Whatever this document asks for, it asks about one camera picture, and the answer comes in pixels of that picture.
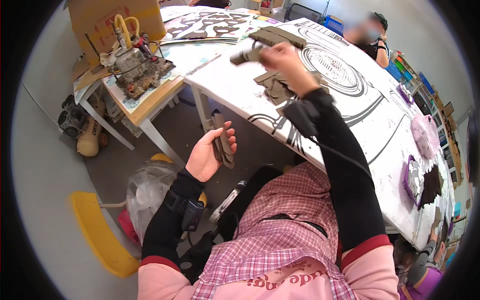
pink checkered apron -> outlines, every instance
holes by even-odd
[[[355,299],[335,265],[338,233],[329,190],[327,175],[309,162],[267,183],[241,218],[238,237],[213,247],[192,299],[211,300],[220,285],[262,276],[303,257],[325,266],[334,299]],[[263,220],[277,214],[295,220]],[[298,221],[320,225],[328,238]]]

face mask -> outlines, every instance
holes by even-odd
[[[372,42],[376,41],[381,35],[382,33],[375,28],[369,28],[367,30],[368,39],[371,40]]]

cap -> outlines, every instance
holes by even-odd
[[[385,31],[387,31],[387,27],[388,27],[388,22],[387,22],[387,19],[385,19],[384,15],[382,15],[381,13],[378,13],[378,12],[374,12],[372,14],[372,17],[375,16],[377,17],[377,19],[380,21],[380,23],[382,24],[382,27],[384,28]]]

pink bag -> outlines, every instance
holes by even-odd
[[[140,243],[138,239],[138,235],[135,232],[135,229],[133,228],[132,221],[130,220],[130,217],[128,216],[128,211],[127,209],[124,209],[121,211],[118,217],[118,221],[123,229],[125,231],[125,235],[134,243],[138,244]]]
[[[434,158],[440,148],[440,141],[432,116],[416,115],[413,117],[410,128],[420,154],[428,159]]]

yellow hose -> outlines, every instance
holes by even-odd
[[[130,32],[128,31],[127,29],[127,25],[125,24],[125,21],[128,21],[128,20],[133,20],[135,21],[135,35],[138,36],[139,33],[140,33],[140,23],[138,22],[138,19],[135,18],[135,17],[128,17],[126,19],[123,19],[123,17],[121,16],[121,14],[117,14],[115,15],[115,28],[120,28],[119,25],[118,25],[118,21],[120,20],[120,24],[121,24],[121,28],[122,28],[122,31],[123,31],[123,37],[125,39],[125,43],[127,44],[127,48],[131,48],[132,47],[132,41],[130,40]]]

